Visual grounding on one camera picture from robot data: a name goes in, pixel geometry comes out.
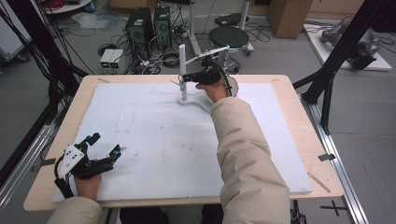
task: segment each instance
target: desk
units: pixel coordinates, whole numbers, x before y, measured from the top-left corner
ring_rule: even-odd
[[[283,110],[285,120],[290,127],[291,135],[308,172],[313,191],[304,195],[292,195],[292,199],[338,197],[342,196],[343,187],[328,161],[320,161],[319,155],[325,153],[318,136],[306,115],[304,108],[291,85],[288,77],[280,75],[243,75],[235,76],[241,83],[271,83]],[[79,124],[91,103],[95,88],[99,83],[166,83],[177,81],[177,76],[89,76],[85,77],[78,89],[76,97],[67,112],[64,122],[56,135],[46,159],[59,158],[67,144],[73,143]],[[56,191],[53,165],[40,169],[37,178],[25,200],[23,207],[28,211],[55,209],[52,202]],[[174,205],[219,203],[219,197],[183,198],[165,200],[133,200],[103,202],[103,207],[143,206],[143,205]]]

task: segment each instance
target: finger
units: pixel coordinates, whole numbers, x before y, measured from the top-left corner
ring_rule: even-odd
[[[197,90],[206,90],[207,86],[204,85],[204,84],[196,84],[196,85],[195,85],[195,88],[196,88]]]

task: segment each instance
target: computer tower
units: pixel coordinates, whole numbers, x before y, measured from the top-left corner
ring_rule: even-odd
[[[150,59],[155,44],[153,39],[154,29],[149,8],[134,7],[125,29],[133,55],[145,61]]]
[[[154,29],[155,35],[157,35],[157,49],[172,48],[170,12],[170,7],[155,7]]]

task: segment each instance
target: black device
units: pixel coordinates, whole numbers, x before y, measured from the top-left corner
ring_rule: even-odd
[[[157,36],[157,49],[172,48],[170,7],[158,6],[154,12],[154,29]]]
[[[100,138],[99,133],[95,133],[93,136],[88,135],[84,140],[82,140],[79,144],[74,144],[74,147],[81,151],[83,154],[83,158],[70,170],[70,173],[66,175],[66,179],[68,179],[70,174],[78,177],[79,179],[88,179],[95,175],[99,175],[101,173],[110,171],[113,169],[113,165],[116,160],[121,156],[121,148],[120,145],[116,145],[113,150],[110,151],[108,157],[101,160],[91,160],[88,158],[88,146],[92,146],[95,142]],[[63,177],[58,174],[58,166],[61,161],[64,161],[64,158],[69,158],[70,162],[74,158],[78,156],[78,153],[72,152],[72,150],[66,150],[59,160],[55,162],[54,173],[55,173],[55,184],[61,191],[62,195],[65,198],[73,197],[73,192],[70,189],[70,185],[68,181],[66,181]]]
[[[163,0],[163,2],[179,3],[182,5],[189,5],[190,0]]]
[[[134,56],[145,61],[150,59],[155,46],[151,43],[154,38],[154,29],[149,8],[134,7],[125,29]]]
[[[184,82],[198,82],[199,84],[212,85],[217,83],[221,79],[221,73],[219,67],[213,66],[207,60],[201,61],[201,66],[204,68],[201,72],[190,73],[183,75]]]
[[[238,22],[240,22],[240,20],[241,20],[241,13],[233,13],[228,16],[215,18],[215,23],[217,23],[219,26],[237,25]]]

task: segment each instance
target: white pole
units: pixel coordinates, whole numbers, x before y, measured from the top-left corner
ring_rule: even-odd
[[[186,46],[184,44],[178,46],[178,55],[179,55],[179,60],[180,60],[180,75],[183,76],[187,73]],[[179,85],[180,85],[180,90],[181,90],[181,99],[187,100],[187,85],[183,81],[183,79],[180,80]]]

